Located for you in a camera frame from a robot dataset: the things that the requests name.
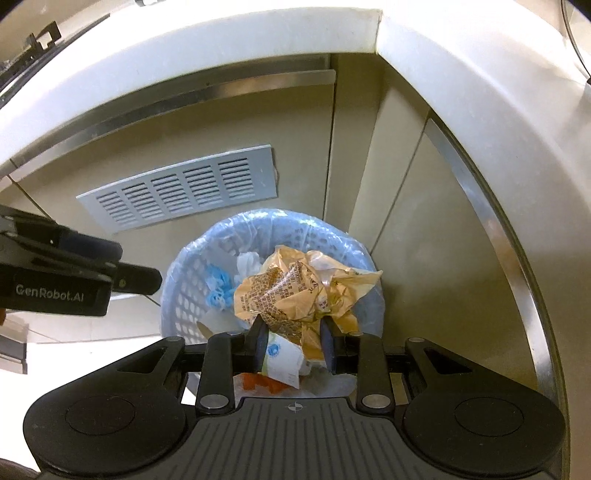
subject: crosshair mark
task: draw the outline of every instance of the crosshair mark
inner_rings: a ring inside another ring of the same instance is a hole
[[[286,408],[289,408],[293,413],[298,413],[299,411],[303,410],[305,406],[295,401],[286,406]]]

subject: gray vent cover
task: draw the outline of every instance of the gray vent cover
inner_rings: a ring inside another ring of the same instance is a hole
[[[111,233],[277,197],[270,145],[188,160],[76,197]]]

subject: screw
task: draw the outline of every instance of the screw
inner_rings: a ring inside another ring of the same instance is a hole
[[[212,394],[212,395],[205,395],[199,403],[202,407],[208,410],[217,410],[219,408],[224,408],[230,401],[224,395]]]
[[[361,403],[367,408],[386,408],[390,405],[390,399],[386,395],[374,393],[364,396]]]

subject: crumpled paper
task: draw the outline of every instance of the crumpled paper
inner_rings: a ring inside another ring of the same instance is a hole
[[[236,288],[234,311],[250,325],[260,314],[272,332],[301,345],[306,359],[324,360],[320,319],[331,315],[343,333],[358,330],[351,307],[381,275],[347,267],[317,250],[279,245],[261,273]]]

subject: plastic trash bin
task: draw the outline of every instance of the plastic trash bin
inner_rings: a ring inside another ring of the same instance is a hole
[[[319,250],[348,267],[376,270],[361,243],[315,217],[276,209],[239,213],[213,225],[184,247],[171,264],[162,294],[162,336],[181,336],[188,344],[206,341],[196,323],[210,309],[205,278],[214,248],[233,256],[257,252],[264,261],[276,245],[303,252]],[[353,306],[360,329],[378,336],[382,335],[384,310],[380,282]]]

